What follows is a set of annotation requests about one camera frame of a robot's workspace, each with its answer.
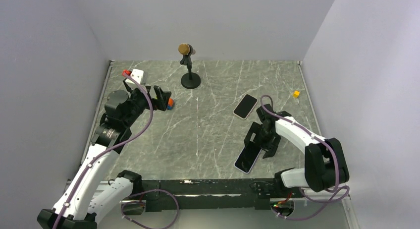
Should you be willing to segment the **phone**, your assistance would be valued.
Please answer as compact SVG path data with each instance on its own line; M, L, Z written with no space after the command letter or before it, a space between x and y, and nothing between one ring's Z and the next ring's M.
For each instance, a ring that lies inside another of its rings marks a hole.
M253 145L244 147L244 149L237 157L234 163L234 167L239 171L248 174L258 159L260 152L261 149Z
M258 100L256 97L246 94L233 110L233 115L239 119L245 120L250 115L257 102Z

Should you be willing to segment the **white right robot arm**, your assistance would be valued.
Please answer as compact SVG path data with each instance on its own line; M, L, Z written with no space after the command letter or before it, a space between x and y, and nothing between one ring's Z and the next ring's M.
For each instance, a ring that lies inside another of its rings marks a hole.
M280 140L285 138L305 156L304 166L275 173L273 191L287 196L293 188L309 188L314 192L335 189L350 179L340 141L324 138L298 123L288 112L275 113L270 104L257 109L260 123L253 122L244 138L244 148L235 167L249 173L260 152L273 157Z

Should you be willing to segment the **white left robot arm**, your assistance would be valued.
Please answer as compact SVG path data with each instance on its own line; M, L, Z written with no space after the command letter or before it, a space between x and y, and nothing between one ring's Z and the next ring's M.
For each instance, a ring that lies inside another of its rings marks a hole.
M171 92L154 86L156 97L126 86L107 97L100 125L78 173L52 209L42 209L37 222L44 229L96 229L102 219L122 199L138 198L144 190L141 175L123 170L114 182L98 195L95 192L105 173L112 167L132 132L130 127L149 110L167 110Z

